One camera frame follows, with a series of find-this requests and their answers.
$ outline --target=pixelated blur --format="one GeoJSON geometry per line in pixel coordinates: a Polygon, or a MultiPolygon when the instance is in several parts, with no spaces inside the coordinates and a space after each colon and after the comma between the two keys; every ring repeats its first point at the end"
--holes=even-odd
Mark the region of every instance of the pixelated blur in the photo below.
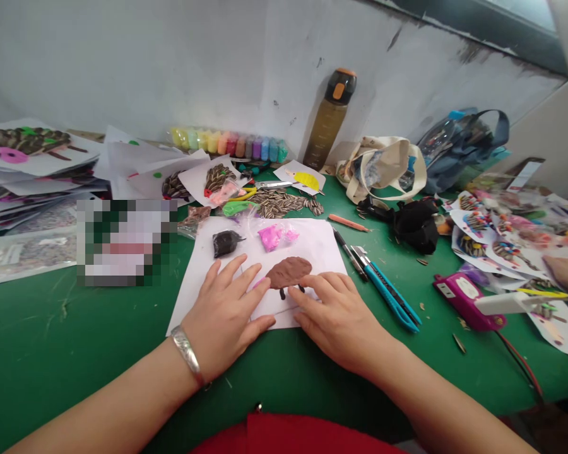
{"type": "Polygon", "coordinates": [[[177,241],[177,201],[78,201],[78,284],[159,283],[177,241]]]}

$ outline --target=brown clay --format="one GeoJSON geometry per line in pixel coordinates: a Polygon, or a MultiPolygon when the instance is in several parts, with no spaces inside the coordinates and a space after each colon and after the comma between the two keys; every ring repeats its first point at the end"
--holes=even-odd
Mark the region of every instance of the brown clay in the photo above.
{"type": "Polygon", "coordinates": [[[271,279],[273,289],[283,289],[299,283],[303,276],[311,273],[311,263],[301,257],[289,257],[269,270],[265,277],[271,279]]]}

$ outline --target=black pen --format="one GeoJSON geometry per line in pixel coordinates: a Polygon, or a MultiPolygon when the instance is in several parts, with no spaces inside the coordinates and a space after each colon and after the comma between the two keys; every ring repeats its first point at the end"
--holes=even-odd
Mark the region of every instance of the black pen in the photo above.
{"type": "Polygon", "coordinates": [[[336,242],[339,243],[339,246],[343,248],[343,250],[345,251],[345,253],[347,254],[347,257],[349,257],[349,259],[352,261],[352,265],[355,268],[355,270],[358,272],[358,274],[360,275],[360,277],[362,278],[362,280],[364,282],[368,282],[368,275],[364,272],[364,270],[362,269],[362,267],[360,266],[360,264],[358,263],[358,261],[355,259],[355,257],[353,256],[352,252],[349,250],[349,247],[347,246],[347,244],[345,243],[345,240],[343,239],[343,237],[341,236],[340,233],[337,232],[336,228],[333,227],[334,230],[334,237],[336,238],[336,242]]]}

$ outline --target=row of paint bottles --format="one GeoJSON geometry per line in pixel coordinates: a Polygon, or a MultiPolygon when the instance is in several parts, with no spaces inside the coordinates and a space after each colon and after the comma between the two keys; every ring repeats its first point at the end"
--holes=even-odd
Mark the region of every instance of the row of paint bottles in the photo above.
{"type": "Polygon", "coordinates": [[[283,163],[288,155],[286,142],[275,137],[176,127],[170,133],[176,146],[190,150],[203,149],[212,154],[279,163],[283,163]]]}

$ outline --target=orange pencil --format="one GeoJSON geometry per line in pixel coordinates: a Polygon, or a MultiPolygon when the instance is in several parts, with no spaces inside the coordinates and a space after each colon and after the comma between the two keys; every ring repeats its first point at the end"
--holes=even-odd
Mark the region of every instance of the orange pencil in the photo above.
{"type": "Polygon", "coordinates": [[[345,218],[342,218],[341,216],[337,216],[336,214],[329,214],[328,219],[330,219],[334,222],[338,222],[339,224],[343,224],[343,225],[346,225],[348,227],[355,228],[356,230],[371,231],[370,229],[367,229],[366,227],[364,227],[361,224],[355,223],[353,221],[349,221],[345,218]]]}

